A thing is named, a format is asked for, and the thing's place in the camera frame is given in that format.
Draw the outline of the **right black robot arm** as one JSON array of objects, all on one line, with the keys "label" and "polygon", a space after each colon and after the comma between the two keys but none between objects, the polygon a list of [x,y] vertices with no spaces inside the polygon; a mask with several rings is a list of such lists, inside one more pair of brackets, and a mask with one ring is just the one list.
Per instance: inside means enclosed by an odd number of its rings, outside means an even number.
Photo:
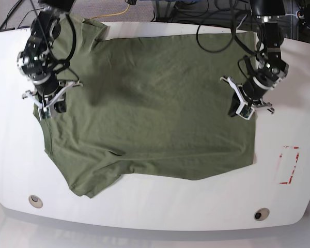
[{"label": "right black robot arm", "polygon": [[[37,107],[40,120],[55,117],[66,112],[66,93],[83,84],[75,80],[59,80],[58,74],[70,69],[70,60],[76,49],[76,30],[70,18],[74,1],[39,1],[43,9],[32,9],[35,14],[30,27],[30,37],[23,51],[18,54],[17,66],[21,74],[34,85],[22,99],[30,98]],[[65,17],[72,31],[72,47],[66,58],[58,59],[52,52],[54,41],[58,38],[60,19]]]}]

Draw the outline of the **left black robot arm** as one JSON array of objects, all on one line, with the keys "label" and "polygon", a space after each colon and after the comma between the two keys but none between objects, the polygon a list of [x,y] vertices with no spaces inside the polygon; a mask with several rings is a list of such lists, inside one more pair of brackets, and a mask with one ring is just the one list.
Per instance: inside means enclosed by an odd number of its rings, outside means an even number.
[{"label": "left black robot arm", "polygon": [[[246,79],[243,84],[237,84],[230,76],[221,78],[234,90],[228,115],[245,120],[250,120],[258,110],[267,110],[271,114],[275,112],[273,105],[265,102],[263,96],[285,79],[289,70],[288,64],[282,60],[281,44],[284,35],[276,21],[286,14],[283,1],[250,1],[249,6],[249,10],[236,10],[234,3],[229,1],[229,7],[226,8],[231,13],[229,43],[217,51],[200,46],[202,50],[215,54],[225,51],[235,42],[247,53],[241,58],[247,69],[243,73]],[[258,25],[255,50],[249,49],[236,34],[237,17],[243,14],[255,19]]]}]

